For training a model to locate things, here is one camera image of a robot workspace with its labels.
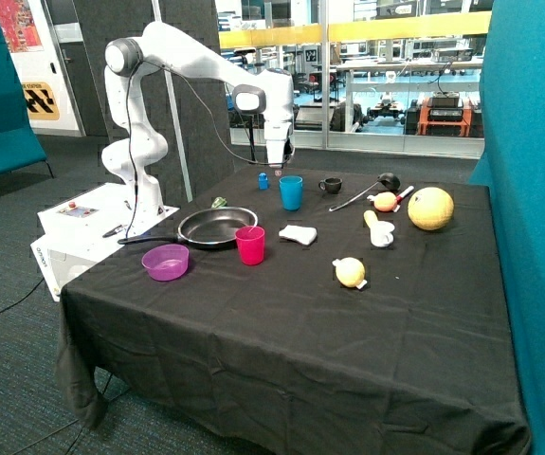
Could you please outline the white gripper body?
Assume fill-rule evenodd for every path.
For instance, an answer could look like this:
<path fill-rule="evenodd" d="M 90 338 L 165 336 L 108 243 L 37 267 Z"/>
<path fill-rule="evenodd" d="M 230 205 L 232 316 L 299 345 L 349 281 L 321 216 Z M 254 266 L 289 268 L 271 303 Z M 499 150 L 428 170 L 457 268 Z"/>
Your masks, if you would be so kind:
<path fill-rule="evenodd" d="M 283 140 L 268 139 L 265 142 L 266 163 L 268 166 L 284 166 L 294 155 L 294 146 L 289 138 Z"/>

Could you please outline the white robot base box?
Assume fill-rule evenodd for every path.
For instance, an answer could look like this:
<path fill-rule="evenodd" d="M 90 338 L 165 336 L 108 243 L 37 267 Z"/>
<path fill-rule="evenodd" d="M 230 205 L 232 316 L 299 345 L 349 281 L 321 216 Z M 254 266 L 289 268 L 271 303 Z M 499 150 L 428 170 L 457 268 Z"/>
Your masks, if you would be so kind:
<path fill-rule="evenodd" d="M 120 239 L 141 235 L 177 211 L 155 206 L 152 214 L 133 214 L 133 194 L 123 184 L 105 183 L 38 213 L 44 235 L 30 247 L 52 299 L 121 249 Z"/>

